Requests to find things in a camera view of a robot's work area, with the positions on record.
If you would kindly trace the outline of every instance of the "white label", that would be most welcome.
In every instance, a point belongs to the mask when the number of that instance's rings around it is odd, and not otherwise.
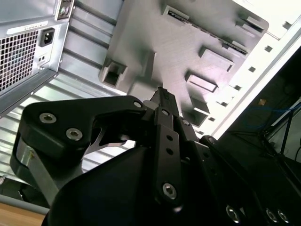
[[[29,24],[29,25],[25,25],[25,26],[21,26],[21,27],[14,27],[14,28],[8,29],[6,34],[15,34],[15,33],[19,33],[19,32],[25,32],[25,31],[28,31],[31,29],[39,29],[40,27],[46,26],[47,24],[48,24],[48,21],[43,21],[43,22]]]

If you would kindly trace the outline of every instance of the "square hole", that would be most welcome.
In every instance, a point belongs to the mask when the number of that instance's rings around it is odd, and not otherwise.
[[[221,103],[219,103],[221,106],[224,106],[224,107],[226,107],[226,106],[228,106],[228,104],[227,103],[225,103],[225,102],[221,102]]]
[[[250,71],[250,72],[254,72],[255,70],[256,70],[256,68],[254,68],[254,67],[250,67],[250,68],[249,68],[249,71]]]
[[[267,51],[267,52],[272,51],[272,49],[273,49],[273,48],[272,48],[271,46],[267,46],[266,48],[264,48],[264,50]]]
[[[237,91],[240,91],[241,87],[240,86],[235,86],[234,89],[236,89]]]

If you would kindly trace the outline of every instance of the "white surface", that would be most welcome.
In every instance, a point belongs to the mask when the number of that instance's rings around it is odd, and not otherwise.
[[[264,50],[267,45],[273,48],[271,52]],[[242,89],[225,108],[225,111],[221,112],[214,125],[202,125],[200,129],[206,130],[208,134],[219,139],[300,46],[301,18],[280,40],[265,34],[244,66],[230,82],[233,86],[239,85]],[[248,70],[250,66],[256,68],[255,72],[252,73]]]

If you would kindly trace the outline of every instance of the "black cable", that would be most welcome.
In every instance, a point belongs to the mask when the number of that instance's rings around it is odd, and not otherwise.
[[[297,153],[296,153],[296,155],[295,155],[295,161],[297,161],[298,153],[299,153],[300,150],[301,150],[301,146],[300,146],[299,149],[297,150]]]
[[[299,153],[300,150],[301,150],[301,138],[300,138],[300,147],[297,150],[296,155],[295,155],[295,161],[297,161],[298,153]]]

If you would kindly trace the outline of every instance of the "metal mesh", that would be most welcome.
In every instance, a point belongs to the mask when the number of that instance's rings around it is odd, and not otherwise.
[[[32,74],[38,31],[0,40],[0,94]]]

